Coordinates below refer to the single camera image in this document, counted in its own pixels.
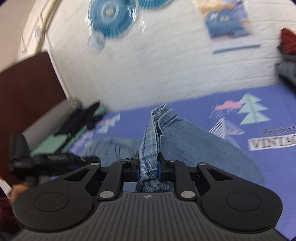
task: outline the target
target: pink cloud print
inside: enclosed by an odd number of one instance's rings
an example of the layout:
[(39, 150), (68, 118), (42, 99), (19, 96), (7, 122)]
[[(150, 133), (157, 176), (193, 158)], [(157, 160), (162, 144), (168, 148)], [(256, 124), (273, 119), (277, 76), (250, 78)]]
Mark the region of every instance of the pink cloud print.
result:
[(240, 109), (241, 107), (238, 101), (226, 100), (223, 104), (217, 105), (215, 110)]

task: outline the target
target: poster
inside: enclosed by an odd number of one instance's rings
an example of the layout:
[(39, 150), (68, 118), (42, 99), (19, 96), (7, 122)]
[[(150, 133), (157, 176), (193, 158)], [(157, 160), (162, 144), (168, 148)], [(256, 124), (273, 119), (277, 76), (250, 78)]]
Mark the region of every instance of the poster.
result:
[(199, 9), (214, 52), (259, 47), (245, 0), (192, 0)]

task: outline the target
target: black cloth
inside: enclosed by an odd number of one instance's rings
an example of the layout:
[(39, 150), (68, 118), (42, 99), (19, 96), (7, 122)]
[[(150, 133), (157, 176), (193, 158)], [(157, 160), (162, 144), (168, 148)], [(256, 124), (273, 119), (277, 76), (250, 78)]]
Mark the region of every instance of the black cloth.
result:
[(0, 197), (6, 196), (2, 188), (0, 187)]
[(13, 237), (12, 234), (0, 232), (0, 241), (8, 241)]

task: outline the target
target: ribbed plastic surface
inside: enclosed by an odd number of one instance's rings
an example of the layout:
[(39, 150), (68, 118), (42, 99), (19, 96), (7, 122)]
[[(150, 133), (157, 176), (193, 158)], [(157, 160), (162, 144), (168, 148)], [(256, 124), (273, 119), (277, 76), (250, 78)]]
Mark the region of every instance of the ribbed plastic surface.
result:
[(237, 234), (208, 221), (196, 203), (173, 193), (123, 193), (101, 203), (95, 213), (73, 229), (53, 234), (21, 232), (13, 241), (283, 241), (275, 230)]

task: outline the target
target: blue paper fan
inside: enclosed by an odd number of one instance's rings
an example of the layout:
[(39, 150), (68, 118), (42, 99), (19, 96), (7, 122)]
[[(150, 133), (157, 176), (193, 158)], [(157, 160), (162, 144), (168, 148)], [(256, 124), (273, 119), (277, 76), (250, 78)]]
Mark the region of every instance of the blue paper fan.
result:
[(161, 8), (168, 4), (171, 0), (140, 0), (139, 7), (144, 9)]
[(92, 30), (106, 38), (123, 35), (135, 22), (138, 6), (138, 0), (93, 0), (89, 7)]
[(87, 41), (88, 48), (93, 52), (101, 52), (105, 47), (105, 38), (100, 32), (93, 32)]

